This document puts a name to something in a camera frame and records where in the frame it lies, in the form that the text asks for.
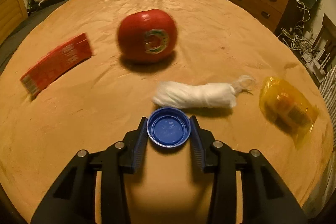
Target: chest of drawers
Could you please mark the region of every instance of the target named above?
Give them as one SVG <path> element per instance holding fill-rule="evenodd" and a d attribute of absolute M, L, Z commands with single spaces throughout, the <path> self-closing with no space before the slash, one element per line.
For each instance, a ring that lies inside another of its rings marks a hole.
<path fill-rule="evenodd" d="M 248 11 L 275 35 L 281 28 L 291 31 L 300 20 L 296 0 L 230 0 Z"/>

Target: screw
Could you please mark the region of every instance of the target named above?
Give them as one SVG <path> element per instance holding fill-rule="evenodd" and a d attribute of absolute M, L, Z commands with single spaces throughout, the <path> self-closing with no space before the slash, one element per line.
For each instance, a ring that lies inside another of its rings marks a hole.
<path fill-rule="evenodd" d="M 77 152 L 77 156 L 80 158 L 84 157 L 86 154 L 87 154 L 86 150 L 79 150 Z"/>
<path fill-rule="evenodd" d="M 223 146 L 223 143 L 221 141 L 214 141 L 212 145 L 216 148 L 221 148 Z"/>
<path fill-rule="evenodd" d="M 117 149 L 122 149 L 124 148 L 125 144 L 123 142 L 117 142 L 114 146 Z"/>
<path fill-rule="evenodd" d="M 257 150 L 257 149 L 253 149 L 253 150 L 251 150 L 251 154 L 254 157 L 259 157 L 260 156 L 260 151 Z"/>

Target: tomato sticker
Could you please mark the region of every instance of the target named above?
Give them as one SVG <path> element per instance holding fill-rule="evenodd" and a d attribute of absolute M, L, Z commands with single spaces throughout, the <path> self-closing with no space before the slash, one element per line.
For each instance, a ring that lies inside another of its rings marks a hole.
<path fill-rule="evenodd" d="M 145 33 L 144 44 L 146 53 L 148 54 L 158 54 L 162 52 L 165 48 L 167 48 L 168 43 L 169 37 L 165 30 L 152 29 Z"/>

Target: blue bottle cap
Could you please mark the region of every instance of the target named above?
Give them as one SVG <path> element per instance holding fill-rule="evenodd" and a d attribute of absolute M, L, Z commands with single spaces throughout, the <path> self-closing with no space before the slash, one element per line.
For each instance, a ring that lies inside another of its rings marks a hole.
<path fill-rule="evenodd" d="M 190 136 L 190 121 L 181 110 L 162 107 L 150 115 L 147 132 L 157 145 L 167 148 L 178 147 Z"/>

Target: round table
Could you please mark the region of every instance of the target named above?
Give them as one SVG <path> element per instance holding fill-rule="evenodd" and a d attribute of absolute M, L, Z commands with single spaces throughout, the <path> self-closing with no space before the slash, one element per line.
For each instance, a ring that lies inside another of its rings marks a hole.
<path fill-rule="evenodd" d="M 176 21 L 174 55 L 150 66 L 121 61 L 116 43 L 121 20 L 155 8 Z M 94 56 L 31 100 L 20 77 L 50 50 L 83 32 Z M 302 205 L 332 151 L 323 98 L 290 49 L 227 0 L 70 0 L 55 10 L 25 38 L 0 78 L 0 183 L 30 221 L 78 150 L 105 150 L 155 110 L 151 98 L 159 81 L 230 83 L 240 75 L 254 77 L 257 87 L 251 94 L 240 94 L 232 111 L 186 113 L 196 115 L 202 128 L 235 150 L 259 149 Z M 267 76 L 289 81 L 320 110 L 300 146 L 259 110 L 259 92 Z M 203 175 L 195 167 L 189 142 L 175 153 L 163 153 L 149 141 L 143 169 L 125 176 L 132 223 L 205 223 L 212 180 L 211 174 Z"/>

